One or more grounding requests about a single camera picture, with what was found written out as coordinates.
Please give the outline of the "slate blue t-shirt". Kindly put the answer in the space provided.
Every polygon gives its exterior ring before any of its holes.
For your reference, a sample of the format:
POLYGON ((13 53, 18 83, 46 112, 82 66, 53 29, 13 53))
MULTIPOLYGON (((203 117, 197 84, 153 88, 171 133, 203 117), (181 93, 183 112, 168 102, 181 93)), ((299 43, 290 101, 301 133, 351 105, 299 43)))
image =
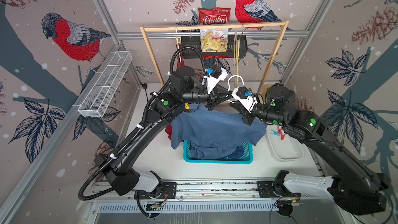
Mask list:
POLYGON ((244 153, 245 142, 255 146, 266 135, 266 124, 259 120, 247 125, 240 114, 209 111, 202 104, 189 107, 171 123, 171 146, 177 149, 188 140, 192 159, 238 159, 244 153))

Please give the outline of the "light blue clothespin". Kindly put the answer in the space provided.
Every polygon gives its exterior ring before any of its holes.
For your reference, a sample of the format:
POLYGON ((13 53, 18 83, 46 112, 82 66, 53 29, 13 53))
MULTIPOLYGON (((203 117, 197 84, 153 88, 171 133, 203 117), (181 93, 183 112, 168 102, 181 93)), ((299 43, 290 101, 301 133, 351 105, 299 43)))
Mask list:
POLYGON ((280 136, 280 133, 278 131, 271 130, 271 135, 280 136))

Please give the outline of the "yellow plastic hanger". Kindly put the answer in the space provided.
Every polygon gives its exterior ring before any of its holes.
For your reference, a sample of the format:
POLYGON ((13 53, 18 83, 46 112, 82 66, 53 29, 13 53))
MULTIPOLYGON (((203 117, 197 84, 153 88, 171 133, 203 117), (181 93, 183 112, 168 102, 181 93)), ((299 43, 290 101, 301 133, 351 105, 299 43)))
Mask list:
POLYGON ((234 33, 234 75, 239 75, 240 38, 238 32, 234 33))

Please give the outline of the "red clothespin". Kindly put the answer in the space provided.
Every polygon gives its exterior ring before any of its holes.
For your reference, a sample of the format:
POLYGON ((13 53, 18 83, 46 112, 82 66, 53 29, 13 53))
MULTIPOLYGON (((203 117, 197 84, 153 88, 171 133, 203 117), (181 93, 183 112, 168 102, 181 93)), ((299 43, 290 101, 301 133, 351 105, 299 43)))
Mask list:
POLYGON ((282 127, 278 126, 277 127, 277 133, 280 136, 280 139, 283 141, 285 139, 286 134, 283 132, 282 127))

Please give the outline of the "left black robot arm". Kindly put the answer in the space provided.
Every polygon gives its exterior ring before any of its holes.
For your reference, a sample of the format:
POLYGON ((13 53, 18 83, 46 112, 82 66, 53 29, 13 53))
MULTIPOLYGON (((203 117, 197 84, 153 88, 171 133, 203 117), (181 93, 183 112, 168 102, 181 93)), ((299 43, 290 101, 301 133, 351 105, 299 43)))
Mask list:
POLYGON ((112 191, 120 196, 131 190, 144 191, 153 197, 161 195, 163 181, 159 175, 134 168, 140 154, 159 132, 186 112, 190 104, 206 103, 213 108, 232 97, 219 85, 228 75, 226 69, 216 64, 207 67, 201 53, 192 46, 181 47, 173 54, 168 75, 164 86, 146 103, 142 120, 135 129, 109 154, 95 158, 98 168, 80 188, 79 200, 93 200, 112 191), (204 72, 202 79, 195 76, 191 67, 174 69, 178 55, 184 50, 197 54, 204 72))

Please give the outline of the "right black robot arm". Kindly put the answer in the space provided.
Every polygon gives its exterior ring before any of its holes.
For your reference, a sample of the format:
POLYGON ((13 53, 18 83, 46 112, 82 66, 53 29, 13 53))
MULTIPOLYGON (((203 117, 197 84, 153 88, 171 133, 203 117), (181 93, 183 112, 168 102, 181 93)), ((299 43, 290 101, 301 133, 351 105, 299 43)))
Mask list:
POLYGON ((312 177, 281 170, 273 181, 278 196, 309 194, 331 200, 358 216, 387 210, 388 178, 361 164, 319 116, 296 109, 294 91, 274 84, 267 90, 264 103, 255 100, 254 93, 246 87, 235 88, 231 96, 235 102, 230 106, 242 114, 244 123, 250 125, 258 118, 277 125, 285 134, 314 151, 337 173, 312 177))

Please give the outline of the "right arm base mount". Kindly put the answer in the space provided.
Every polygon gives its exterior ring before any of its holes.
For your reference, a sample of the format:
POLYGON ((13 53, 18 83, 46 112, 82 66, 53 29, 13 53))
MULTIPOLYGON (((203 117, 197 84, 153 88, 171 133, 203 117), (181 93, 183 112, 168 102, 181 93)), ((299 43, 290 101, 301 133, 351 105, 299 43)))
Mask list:
POLYGON ((300 193, 292 193, 283 184, 274 184, 273 181, 257 181, 257 191, 260 198, 301 197, 300 193))

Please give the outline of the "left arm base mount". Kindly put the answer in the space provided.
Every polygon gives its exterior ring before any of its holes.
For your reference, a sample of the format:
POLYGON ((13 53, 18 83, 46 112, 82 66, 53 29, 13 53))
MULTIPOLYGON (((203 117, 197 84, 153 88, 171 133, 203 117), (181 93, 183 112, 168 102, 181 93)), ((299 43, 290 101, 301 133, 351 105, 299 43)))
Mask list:
POLYGON ((169 200, 175 199, 177 190, 176 182, 161 182, 151 192, 138 190, 137 195, 140 200, 169 200))

